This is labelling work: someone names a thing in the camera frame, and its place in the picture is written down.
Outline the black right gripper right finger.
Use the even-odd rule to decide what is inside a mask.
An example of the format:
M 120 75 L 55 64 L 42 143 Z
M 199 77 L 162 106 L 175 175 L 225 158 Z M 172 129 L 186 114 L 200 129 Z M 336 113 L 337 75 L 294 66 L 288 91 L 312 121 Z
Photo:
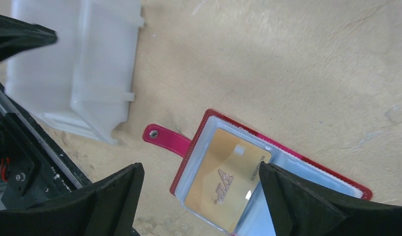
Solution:
M 402 206 L 371 202 L 261 163 L 259 177 L 278 236 L 402 236 Z

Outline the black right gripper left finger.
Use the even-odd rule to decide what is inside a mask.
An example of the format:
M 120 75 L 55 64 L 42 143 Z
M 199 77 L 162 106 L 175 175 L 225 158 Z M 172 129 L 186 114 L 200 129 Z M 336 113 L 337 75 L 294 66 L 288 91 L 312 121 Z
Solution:
M 0 236 L 137 236 L 143 180 L 143 165 L 135 163 L 60 197 L 1 210 Z

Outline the gold credit card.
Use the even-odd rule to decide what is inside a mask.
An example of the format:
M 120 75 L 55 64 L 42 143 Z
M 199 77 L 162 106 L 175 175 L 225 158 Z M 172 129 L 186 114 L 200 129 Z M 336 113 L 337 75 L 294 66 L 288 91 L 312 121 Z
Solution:
M 184 199 L 184 205 L 233 233 L 258 182 L 261 162 L 271 153 L 218 128 Z

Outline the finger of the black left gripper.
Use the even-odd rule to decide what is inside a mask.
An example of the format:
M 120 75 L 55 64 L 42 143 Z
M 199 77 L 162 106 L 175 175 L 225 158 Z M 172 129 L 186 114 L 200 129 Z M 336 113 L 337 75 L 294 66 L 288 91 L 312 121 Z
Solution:
M 53 45 L 57 40 L 52 29 L 0 15 L 0 62 L 24 51 Z

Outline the white plastic card box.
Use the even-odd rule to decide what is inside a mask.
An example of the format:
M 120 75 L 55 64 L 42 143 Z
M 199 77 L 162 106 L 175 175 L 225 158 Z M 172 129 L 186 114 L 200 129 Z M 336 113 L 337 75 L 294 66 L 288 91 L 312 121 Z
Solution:
M 5 94 L 49 126 L 116 144 L 129 114 L 139 0 L 14 0 L 13 18 L 57 33 L 57 43 L 7 62 Z

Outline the red leather card holder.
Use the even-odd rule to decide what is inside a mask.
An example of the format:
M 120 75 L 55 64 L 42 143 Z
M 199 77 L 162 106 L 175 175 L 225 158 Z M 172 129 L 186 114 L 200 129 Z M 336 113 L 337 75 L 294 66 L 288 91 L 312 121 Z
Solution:
M 365 200 L 372 198 L 373 194 L 369 188 L 302 156 L 213 109 L 205 112 L 192 139 L 156 124 L 148 125 L 143 134 L 144 141 L 168 149 L 183 158 L 171 184 L 170 193 L 177 197 L 184 208 L 229 236 L 273 236 L 275 230 L 260 180 L 233 233 L 218 228 L 184 205 L 184 199 L 200 167 L 206 149 L 218 128 L 269 151 L 271 159 L 265 163 L 273 163 L 306 180 L 346 195 Z

